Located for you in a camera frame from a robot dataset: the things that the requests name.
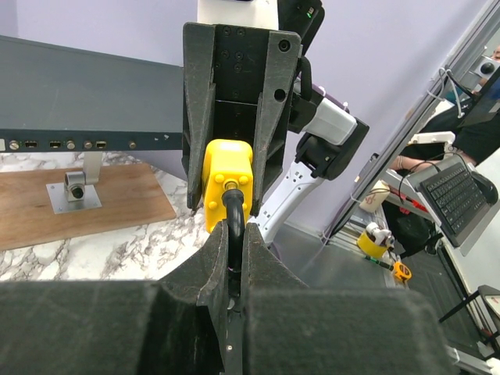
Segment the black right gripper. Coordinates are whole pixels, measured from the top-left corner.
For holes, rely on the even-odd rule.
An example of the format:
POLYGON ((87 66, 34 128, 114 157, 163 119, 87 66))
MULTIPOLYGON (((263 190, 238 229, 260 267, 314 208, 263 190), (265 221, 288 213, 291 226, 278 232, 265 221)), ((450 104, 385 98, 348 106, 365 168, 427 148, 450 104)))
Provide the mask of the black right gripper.
POLYGON ((208 24, 184 25, 181 162, 190 210, 197 210, 202 198, 203 160, 213 127, 215 139, 253 144, 251 214, 259 214, 264 194, 283 170, 300 56, 301 38, 293 32, 218 25, 215 34, 208 24))

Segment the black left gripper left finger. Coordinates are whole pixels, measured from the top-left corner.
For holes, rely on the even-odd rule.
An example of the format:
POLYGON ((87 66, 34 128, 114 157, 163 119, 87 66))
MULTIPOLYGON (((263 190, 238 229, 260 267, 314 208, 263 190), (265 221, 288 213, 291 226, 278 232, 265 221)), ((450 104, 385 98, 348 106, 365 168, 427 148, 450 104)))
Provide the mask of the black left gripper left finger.
POLYGON ((218 374, 228 228, 160 280, 1 284, 4 374, 218 374))

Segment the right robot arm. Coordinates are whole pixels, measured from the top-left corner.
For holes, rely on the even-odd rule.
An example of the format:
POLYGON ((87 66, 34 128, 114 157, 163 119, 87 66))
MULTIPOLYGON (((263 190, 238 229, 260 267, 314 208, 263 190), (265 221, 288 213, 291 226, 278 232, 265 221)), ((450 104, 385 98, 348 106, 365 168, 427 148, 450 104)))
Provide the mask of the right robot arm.
POLYGON ((306 53, 324 17, 320 1, 200 1, 184 25, 187 206, 207 230, 226 220, 235 245, 249 221, 272 242, 368 132, 313 83, 306 53))

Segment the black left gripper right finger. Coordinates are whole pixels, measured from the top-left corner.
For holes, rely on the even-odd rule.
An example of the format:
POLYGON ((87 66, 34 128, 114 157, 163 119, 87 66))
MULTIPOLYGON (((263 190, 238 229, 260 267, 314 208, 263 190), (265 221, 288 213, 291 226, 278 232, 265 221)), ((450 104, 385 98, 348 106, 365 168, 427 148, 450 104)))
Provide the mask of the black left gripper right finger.
POLYGON ((245 374, 452 374, 430 303, 400 288, 312 288, 250 223, 241 293, 245 374))

